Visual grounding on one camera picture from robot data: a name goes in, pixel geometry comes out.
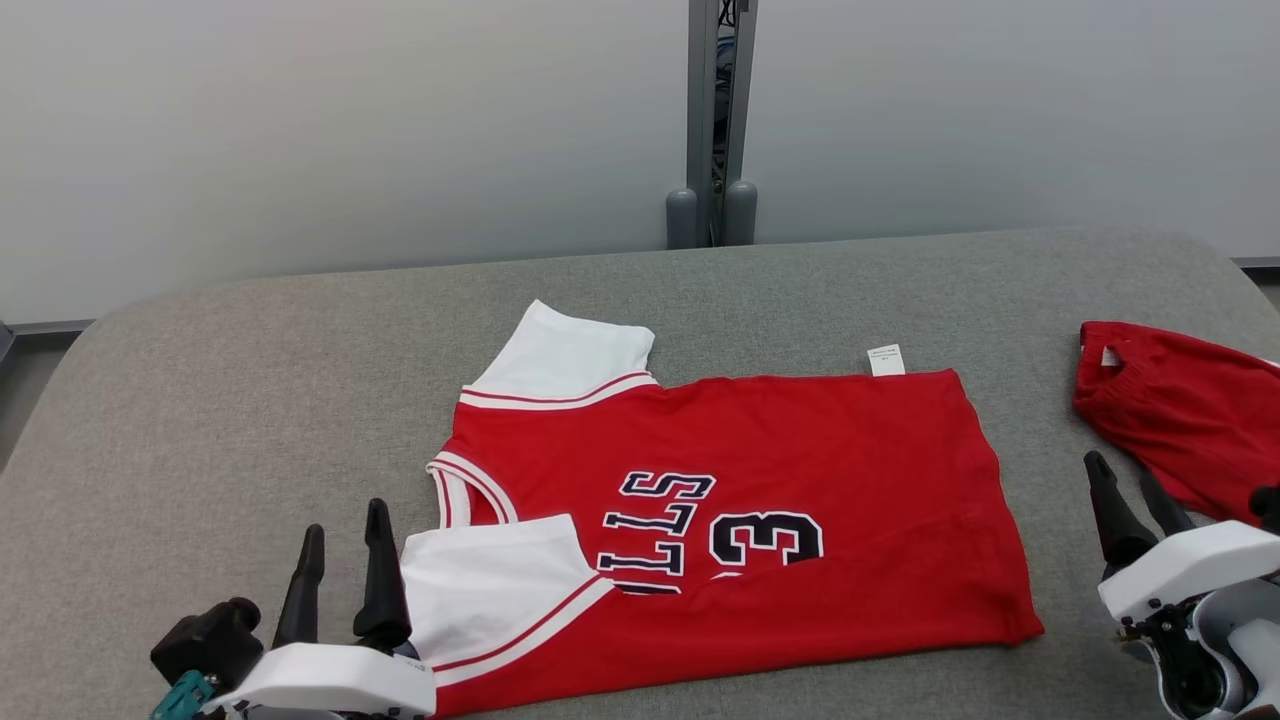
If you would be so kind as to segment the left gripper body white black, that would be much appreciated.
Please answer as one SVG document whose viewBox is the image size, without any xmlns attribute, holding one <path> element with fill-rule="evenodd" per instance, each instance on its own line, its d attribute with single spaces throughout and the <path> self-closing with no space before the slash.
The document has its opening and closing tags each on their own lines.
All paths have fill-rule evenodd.
<svg viewBox="0 0 1280 720">
<path fill-rule="evenodd" d="M 268 651 L 233 691 L 204 710 L 250 708 L 323 714 L 431 717 L 436 712 L 433 670 L 416 659 L 346 644 L 293 643 Z"/>
</svg>

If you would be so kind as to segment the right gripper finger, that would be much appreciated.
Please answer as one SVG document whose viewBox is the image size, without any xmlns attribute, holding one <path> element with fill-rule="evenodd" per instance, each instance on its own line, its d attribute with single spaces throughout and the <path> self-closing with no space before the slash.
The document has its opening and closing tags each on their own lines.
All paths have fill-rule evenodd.
<svg viewBox="0 0 1280 720">
<path fill-rule="evenodd" d="M 1107 580 L 1149 552 L 1158 539 L 1132 511 L 1120 493 L 1114 470 L 1098 450 L 1085 454 L 1084 466 L 1105 560 L 1102 579 Z"/>
<path fill-rule="evenodd" d="M 1164 488 L 1148 466 L 1139 466 L 1138 482 L 1149 515 L 1156 520 L 1164 538 L 1194 530 L 1197 524 L 1184 507 Z"/>
</svg>

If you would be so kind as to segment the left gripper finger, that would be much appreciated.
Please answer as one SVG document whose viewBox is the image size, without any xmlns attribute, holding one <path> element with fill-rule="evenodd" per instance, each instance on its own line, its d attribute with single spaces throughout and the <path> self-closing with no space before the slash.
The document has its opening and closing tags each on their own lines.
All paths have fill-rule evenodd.
<svg viewBox="0 0 1280 720">
<path fill-rule="evenodd" d="M 412 628 L 390 514 L 383 498 L 369 502 L 364 539 L 367 571 L 353 634 L 364 647 L 394 651 L 410 641 Z"/>
<path fill-rule="evenodd" d="M 320 524 L 311 524 L 305 534 L 300 556 L 282 605 L 271 648 L 288 644 L 317 643 L 317 591 L 325 573 L 325 534 Z"/>
</svg>

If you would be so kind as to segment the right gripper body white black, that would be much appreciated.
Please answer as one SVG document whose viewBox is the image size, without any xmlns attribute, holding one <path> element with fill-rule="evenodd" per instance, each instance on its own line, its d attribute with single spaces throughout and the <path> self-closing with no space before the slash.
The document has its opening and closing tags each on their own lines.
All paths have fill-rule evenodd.
<svg viewBox="0 0 1280 720">
<path fill-rule="evenodd" d="M 1277 536 L 1222 521 L 1158 539 L 1098 584 L 1171 717 L 1277 717 Z"/>
</svg>

